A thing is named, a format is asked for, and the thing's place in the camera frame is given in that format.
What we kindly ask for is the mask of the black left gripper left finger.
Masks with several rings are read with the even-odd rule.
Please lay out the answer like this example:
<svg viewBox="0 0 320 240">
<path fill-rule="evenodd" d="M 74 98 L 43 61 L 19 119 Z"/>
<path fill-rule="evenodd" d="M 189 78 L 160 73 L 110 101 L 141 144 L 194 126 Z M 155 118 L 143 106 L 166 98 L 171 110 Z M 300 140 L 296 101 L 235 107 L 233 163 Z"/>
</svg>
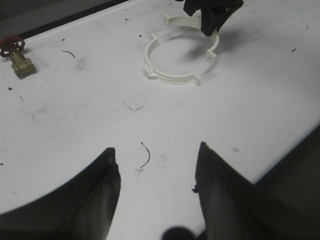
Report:
<svg viewBox="0 0 320 240">
<path fill-rule="evenodd" d="M 0 216 L 2 240 L 105 240 L 115 214 L 121 176 L 115 149 L 43 197 Z"/>
</svg>

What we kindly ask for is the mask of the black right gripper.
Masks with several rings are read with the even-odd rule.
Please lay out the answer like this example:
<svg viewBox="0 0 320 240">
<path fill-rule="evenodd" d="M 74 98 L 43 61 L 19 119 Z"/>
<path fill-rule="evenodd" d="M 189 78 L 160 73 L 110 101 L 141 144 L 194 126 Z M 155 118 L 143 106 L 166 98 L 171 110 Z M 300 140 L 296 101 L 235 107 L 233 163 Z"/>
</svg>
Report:
<svg viewBox="0 0 320 240">
<path fill-rule="evenodd" d="M 242 5 L 243 0 L 186 0 L 183 10 L 191 17 L 197 10 L 201 12 L 201 32 L 211 36 L 221 27 Z"/>
</svg>

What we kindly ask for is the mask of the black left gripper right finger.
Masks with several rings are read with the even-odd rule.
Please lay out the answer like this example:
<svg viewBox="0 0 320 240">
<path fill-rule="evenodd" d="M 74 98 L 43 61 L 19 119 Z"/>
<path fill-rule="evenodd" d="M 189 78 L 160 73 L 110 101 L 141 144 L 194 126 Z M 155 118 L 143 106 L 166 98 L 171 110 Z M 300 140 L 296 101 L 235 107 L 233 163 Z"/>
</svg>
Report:
<svg viewBox="0 0 320 240">
<path fill-rule="evenodd" d="M 259 189 L 201 142 L 195 170 L 208 240 L 318 240 L 320 222 Z"/>
</svg>

